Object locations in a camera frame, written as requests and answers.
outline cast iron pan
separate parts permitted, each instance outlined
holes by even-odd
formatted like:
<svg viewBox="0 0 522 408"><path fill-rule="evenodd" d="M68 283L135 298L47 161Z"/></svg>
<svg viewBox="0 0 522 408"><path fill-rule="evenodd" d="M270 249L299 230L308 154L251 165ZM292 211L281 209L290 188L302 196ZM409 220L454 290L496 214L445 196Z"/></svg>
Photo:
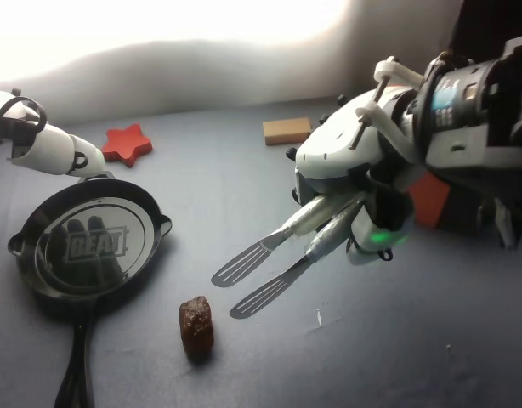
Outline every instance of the cast iron pan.
<svg viewBox="0 0 522 408"><path fill-rule="evenodd" d="M111 173L82 179L48 198L8 243L39 295L70 308L74 344L55 408L93 408L88 335L94 306L138 280L170 231L145 190Z"/></svg>

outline brown meat chunk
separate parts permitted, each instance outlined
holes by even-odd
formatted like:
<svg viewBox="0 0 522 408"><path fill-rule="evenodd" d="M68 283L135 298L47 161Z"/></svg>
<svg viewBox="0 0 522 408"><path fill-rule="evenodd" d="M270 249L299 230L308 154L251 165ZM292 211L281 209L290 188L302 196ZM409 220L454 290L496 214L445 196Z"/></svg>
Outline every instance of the brown meat chunk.
<svg viewBox="0 0 522 408"><path fill-rule="evenodd" d="M179 307L179 329L184 350L192 358L208 355L213 346L212 310L204 296Z"/></svg>

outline green led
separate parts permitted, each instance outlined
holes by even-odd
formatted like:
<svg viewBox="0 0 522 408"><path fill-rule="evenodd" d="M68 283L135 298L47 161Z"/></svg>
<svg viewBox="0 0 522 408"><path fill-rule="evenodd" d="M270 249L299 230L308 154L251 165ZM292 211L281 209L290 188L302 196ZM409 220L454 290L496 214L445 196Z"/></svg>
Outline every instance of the green led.
<svg viewBox="0 0 522 408"><path fill-rule="evenodd" d="M375 232L374 234L371 234L371 241L375 244L382 244L389 240L391 240L390 232Z"/></svg>

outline star-shaped block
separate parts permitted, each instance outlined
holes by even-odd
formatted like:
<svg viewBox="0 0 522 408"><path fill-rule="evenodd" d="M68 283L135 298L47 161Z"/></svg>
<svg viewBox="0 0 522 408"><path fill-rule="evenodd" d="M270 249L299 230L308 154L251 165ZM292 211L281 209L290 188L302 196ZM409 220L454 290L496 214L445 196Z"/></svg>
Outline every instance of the star-shaped block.
<svg viewBox="0 0 522 408"><path fill-rule="evenodd" d="M107 162L123 162L132 167L136 159L153 150L151 140L144 136L138 123L123 130L109 129L106 136L108 142L101 151Z"/></svg>

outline gray tabletop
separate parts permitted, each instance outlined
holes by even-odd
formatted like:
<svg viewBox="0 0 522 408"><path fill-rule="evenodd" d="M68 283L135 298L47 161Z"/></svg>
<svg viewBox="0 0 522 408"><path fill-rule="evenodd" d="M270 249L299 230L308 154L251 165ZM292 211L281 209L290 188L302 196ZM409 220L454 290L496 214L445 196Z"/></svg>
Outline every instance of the gray tabletop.
<svg viewBox="0 0 522 408"><path fill-rule="evenodd" d="M101 146L106 129L140 123L153 152L132 169L109 169L150 192L174 222L142 292L98 320L97 406L522 407L522 245L504 252L496 240L417 228L391 263L352 267L339 248L257 316L229 317L309 239L286 243L237 286L210 282L298 209L287 146L266 147L261 123L335 108L322 100L67 129ZM1 145L0 408L47 408L72 329L39 310L6 244L75 180L11 166L7 156ZM212 305L216 344L209 364L195 367L182 349L178 309L198 295Z"/></svg>

